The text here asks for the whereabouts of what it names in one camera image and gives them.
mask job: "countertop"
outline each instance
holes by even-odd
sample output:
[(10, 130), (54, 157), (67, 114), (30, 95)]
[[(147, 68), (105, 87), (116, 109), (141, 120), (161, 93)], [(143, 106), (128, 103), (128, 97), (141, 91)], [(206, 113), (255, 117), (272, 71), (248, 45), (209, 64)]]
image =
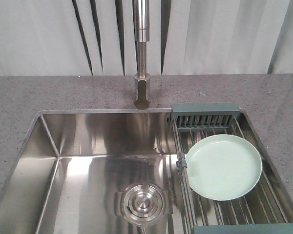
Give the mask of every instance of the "countertop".
[[(123, 109), (133, 77), (0, 77), (0, 192), (40, 110)], [(235, 102), (246, 110), (293, 201), (293, 74), (152, 76), (150, 108)]]

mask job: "white curtain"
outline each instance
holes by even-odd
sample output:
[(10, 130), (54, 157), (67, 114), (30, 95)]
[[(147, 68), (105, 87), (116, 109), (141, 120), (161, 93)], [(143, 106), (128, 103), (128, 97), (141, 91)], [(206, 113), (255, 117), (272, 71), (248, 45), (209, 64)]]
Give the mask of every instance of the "white curtain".
[(0, 0), (0, 76), (90, 74), (72, 1)]
[[(151, 75), (293, 73), (293, 0), (149, 5)], [(132, 0), (0, 0), (0, 76), (136, 72)]]

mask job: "sink basin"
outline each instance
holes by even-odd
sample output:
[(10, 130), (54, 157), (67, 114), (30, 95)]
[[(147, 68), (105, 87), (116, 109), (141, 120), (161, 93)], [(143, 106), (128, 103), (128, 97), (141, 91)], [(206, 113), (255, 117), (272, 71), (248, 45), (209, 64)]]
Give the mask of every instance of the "sink basin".
[[(190, 234), (194, 226), (293, 223), (293, 204), (246, 113), (178, 107), (39, 112), (0, 197), (0, 234)], [(212, 201), (188, 187), (181, 157), (214, 134), (243, 137), (261, 154), (262, 176), (241, 198)]]
[(39, 113), (0, 203), (0, 233), (183, 233), (169, 116)]

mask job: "drain cover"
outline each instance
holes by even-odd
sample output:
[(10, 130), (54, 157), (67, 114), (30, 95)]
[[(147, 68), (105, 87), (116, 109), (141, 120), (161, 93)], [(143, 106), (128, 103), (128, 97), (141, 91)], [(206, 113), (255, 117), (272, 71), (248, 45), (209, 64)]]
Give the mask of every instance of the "drain cover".
[(165, 201), (161, 190), (155, 185), (132, 185), (123, 193), (125, 218), (138, 226), (149, 226), (164, 212)]

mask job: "plate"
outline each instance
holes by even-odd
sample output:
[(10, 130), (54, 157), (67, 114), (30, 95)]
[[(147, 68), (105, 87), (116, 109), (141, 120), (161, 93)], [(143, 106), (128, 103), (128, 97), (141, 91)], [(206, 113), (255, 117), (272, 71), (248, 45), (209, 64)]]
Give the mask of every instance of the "plate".
[(190, 187), (218, 201), (248, 193), (262, 172), (259, 152), (247, 140), (219, 134), (197, 142), (186, 156)]

